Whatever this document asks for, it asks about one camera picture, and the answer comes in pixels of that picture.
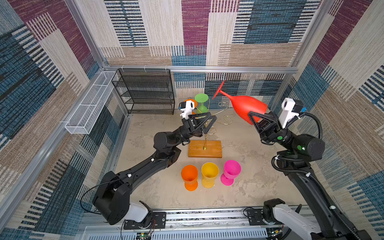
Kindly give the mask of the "orange wine glass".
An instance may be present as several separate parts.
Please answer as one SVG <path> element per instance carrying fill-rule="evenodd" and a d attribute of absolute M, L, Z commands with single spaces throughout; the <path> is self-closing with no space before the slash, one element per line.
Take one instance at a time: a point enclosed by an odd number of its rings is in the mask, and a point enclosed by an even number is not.
<path fill-rule="evenodd" d="M 198 187 L 198 169 L 193 165 L 185 166 L 181 171 L 182 179 L 185 183 L 185 188 L 192 192 Z"/>
<path fill-rule="evenodd" d="M 187 100 L 185 100 L 185 102 L 193 102 L 193 107 L 194 107 L 194 109 L 198 106 L 197 101 L 194 100 L 194 99 L 187 99 Z"/>

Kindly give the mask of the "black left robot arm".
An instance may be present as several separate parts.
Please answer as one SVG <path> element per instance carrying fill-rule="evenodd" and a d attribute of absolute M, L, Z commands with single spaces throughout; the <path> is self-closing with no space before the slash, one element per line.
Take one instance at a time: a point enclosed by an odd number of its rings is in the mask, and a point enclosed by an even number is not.
<path fill-rule="evenodd" d="M 158 132 L 154 136 L 155 152 L 141 163 L 119 173 L 106 173 L 93 199 L 93 205 L 110 225 L 121 220 L 136 222 L 142 228 L 150 227 L 153 210 L 144 202 L 131 203 L 132 192 L 157 172 L 174 164 L 180 156 L 178 145 L 190 143 L 192 137 L 207 134 L 216 116 L 211 113 L 189 115 L 173 132 Z"/>

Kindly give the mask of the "green wine glass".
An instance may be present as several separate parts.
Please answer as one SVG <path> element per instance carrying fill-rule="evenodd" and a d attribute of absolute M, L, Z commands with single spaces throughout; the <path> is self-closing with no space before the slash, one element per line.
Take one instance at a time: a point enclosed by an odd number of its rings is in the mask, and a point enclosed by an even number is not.
<path fill-rule="evenodd" d="M 207 94 L 204 94 L 204 93 L 197 94 L 195 96 L 195 101 L 198 103 L 198 106 L 197 106 L 197 113 L 198 114 L 207 113 L 209 111 L 208 108 L 205 106 L 205 103 L 208 100 L 209 100 L 209 96 Z"/>

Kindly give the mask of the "yellow wine glass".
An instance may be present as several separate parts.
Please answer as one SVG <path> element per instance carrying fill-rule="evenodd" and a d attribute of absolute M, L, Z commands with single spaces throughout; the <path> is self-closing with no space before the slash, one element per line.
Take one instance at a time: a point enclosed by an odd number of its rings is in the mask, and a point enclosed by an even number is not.
<path fill-rule="evenodd" d="M 215 185 L 217 176 L 219 175 L 219 167 L 214 163 L 205 163 L 202 166 L 202 185 L 204 188 L 210 189 Z"/>

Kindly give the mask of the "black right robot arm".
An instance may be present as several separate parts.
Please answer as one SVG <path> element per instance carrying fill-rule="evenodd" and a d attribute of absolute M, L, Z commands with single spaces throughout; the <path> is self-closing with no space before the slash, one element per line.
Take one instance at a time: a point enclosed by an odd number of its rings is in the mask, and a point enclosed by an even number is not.
<path fill-rule="evenodd" d="M 308 134 L 296 135 L 288 128 L 283 128 L 273 112 L 267 114 L 249 112 L 248 117 L 263 144 L 272 146 L 277 143 L 285 148 L 272 157 L 272 167 L 287 176 L 296 186 L 311 208 L 317 224 L 308 222 L 284 204 L 272 207 L 271 219 L 283 223 L 304 240 L 371 239 L 367 231 L 358 230 L 341 212 L 313 171 L 310 163 L 321 160 L 325 152 L 323 128 L 315 115 L 301 112 L 288 124 L 291 125 L 301 117 L 310 117 L 317 124 L 317 137 Z"/>

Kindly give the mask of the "pink wine glass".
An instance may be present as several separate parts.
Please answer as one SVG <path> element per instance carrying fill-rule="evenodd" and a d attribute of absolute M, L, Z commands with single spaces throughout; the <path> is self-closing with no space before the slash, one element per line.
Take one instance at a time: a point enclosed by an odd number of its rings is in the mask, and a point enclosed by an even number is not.
<path fill-rule="evenodd" d="M 235 160 L 228 160 L 224 164 L 224 171 L 221 175 L 221 182 L 225 186 L 231 186 L 234 183 L 235 178 L 239 176 L 242 168 L 241 165 Z"/>

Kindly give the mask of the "red wine glass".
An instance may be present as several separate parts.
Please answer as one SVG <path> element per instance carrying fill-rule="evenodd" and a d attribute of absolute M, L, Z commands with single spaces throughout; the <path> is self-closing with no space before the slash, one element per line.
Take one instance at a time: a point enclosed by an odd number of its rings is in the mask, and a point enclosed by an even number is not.
<path fill-rule="evenodd" d="M 252 122 L 248 116 L 249 112 L 252 111 L 252 112 L 257 112 L 257 113 L 261 113 L 261 114 L 266 113 L 267 108 L 268 108 L 267 105 L 265 103 L 259 101 L 258 99 L 255 99 L 255 98 L 250 97 L 250 96 L 231 96 L 231 95 L 225 93 L 222 90 L 224 83 L 225 83 L 225 81 L 223 81 L 221 83 L 221 85 L 219 86 L 218 90 L 216 91 L 216 93 L 213 96 L 213 100 L 215 99 L 215 97 L 219 93 L 221 93 L 224 96 L 226 96 L 227 98 L 229 98 L 232 105 L 233 105 L 233 108 L 234 108 L 235 112 L 238 114 L 238 116 L 241 117 L 246 122 L 248 122 L 250 125 L 253 125 L 253 124 L 252 124 Z"/>

